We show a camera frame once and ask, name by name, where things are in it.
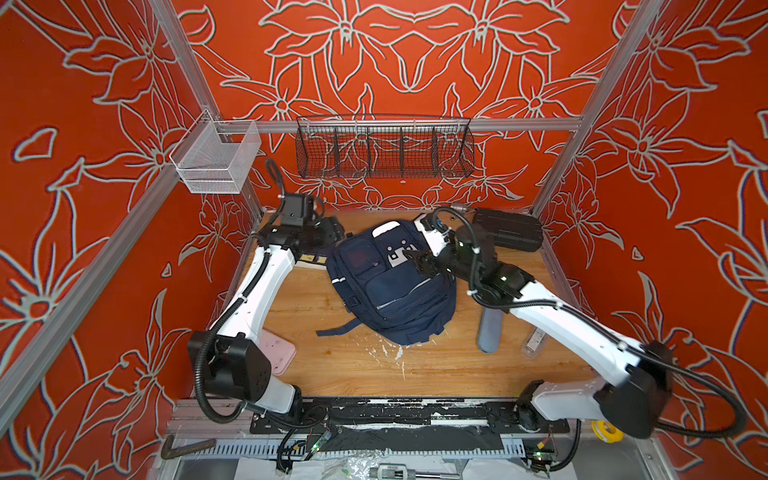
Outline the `purple notebook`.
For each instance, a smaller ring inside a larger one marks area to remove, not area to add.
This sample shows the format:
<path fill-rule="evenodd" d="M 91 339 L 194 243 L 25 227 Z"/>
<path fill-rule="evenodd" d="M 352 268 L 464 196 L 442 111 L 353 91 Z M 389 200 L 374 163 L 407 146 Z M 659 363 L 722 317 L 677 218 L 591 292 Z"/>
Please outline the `purple notebook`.
<path fill-rule="evenodd" d="M 296 266 L 301 268 L 324 270 L 327 268 L 327 260 L 327 254 L 304 253 L 298 257 Z"/>

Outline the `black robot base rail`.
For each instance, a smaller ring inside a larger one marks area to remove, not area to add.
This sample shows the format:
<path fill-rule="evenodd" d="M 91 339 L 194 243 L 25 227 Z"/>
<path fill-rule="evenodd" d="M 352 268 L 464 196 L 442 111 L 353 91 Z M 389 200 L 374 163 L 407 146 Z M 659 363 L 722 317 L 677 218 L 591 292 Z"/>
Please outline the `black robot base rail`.
<path fill-rule="evenodd" d="M 324 421 L 293 438 L 313 444 L 328 433 L 320 457 L 371 451 L 522 458 L 543 440 L 571 436 L 565 420 L 522 429 L 513 398 L 309 397 L 303 409 L 311 421 Z"/>

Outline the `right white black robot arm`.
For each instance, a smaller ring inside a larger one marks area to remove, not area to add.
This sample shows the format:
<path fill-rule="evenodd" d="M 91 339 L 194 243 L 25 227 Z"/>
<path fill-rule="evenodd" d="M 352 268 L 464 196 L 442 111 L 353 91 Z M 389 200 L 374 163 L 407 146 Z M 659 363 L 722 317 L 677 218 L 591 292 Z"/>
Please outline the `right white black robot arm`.
<path fill-rule="evenodd" d="M 491 245 L 480 240 L 478 228 L 461 213 L 438 208 L 419 215 L 413 224 L 427 245 L 424 251 L 406 254 L 419 270 L 466 281 L 466 294 L 478 305 L 528 322 L 597 373 L 590 381 L 533 383 L 519 408 L 525 428 L 534 429 L 539 420 L 604 420 L 639 439 L 657 430 L 704 439 L 733 438 L 745 430 L 746 410 L 732 393 L 676 365 L 662 343 L 623 335 L 559 298 L 527 271 L 498 261 Z M 731 423 L 692 430 L 663 421 L 677 376 L 701 384 L 726 402 L 733 411 Z"/>

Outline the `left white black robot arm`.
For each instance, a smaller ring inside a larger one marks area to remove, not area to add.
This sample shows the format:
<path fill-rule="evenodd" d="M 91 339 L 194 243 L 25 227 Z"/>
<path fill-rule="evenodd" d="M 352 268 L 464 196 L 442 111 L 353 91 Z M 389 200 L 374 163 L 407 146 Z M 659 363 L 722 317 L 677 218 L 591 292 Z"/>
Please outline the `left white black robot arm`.
<path fill-rule="evenodd" d="M 251 410 L 286 428 L 305 428 L 301 390 L 272 372 L 260 334 L 297 261 L 336 245 L 345 230 L 336 217 L 325 215 L 322 199 L 288 192 L 274 160 L 268 159 L 266 168 L 280 189 L 280 204 L 254 233 L 256 253 L 223 313 L 188 341 L 193 393 L 202 413 L 218 424 Z"/>

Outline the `navy blue student backpack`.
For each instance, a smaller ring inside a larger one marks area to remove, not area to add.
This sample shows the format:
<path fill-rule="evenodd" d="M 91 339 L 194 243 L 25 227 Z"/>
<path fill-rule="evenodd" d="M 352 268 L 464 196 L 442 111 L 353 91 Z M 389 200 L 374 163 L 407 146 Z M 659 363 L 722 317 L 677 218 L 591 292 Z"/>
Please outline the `navy blue student backpack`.
<path fill-rule="evenodd" d="M 364 325 L 407 346 L 441 334 L 455 313 L 457 287 L 451 275 L 431 277 L 408 258 L 428 250 L 424 235 L 406 220 L 388 221 L 340 242 L 326 270 L 353 319 L 316 335 L 341 336 Z"/>

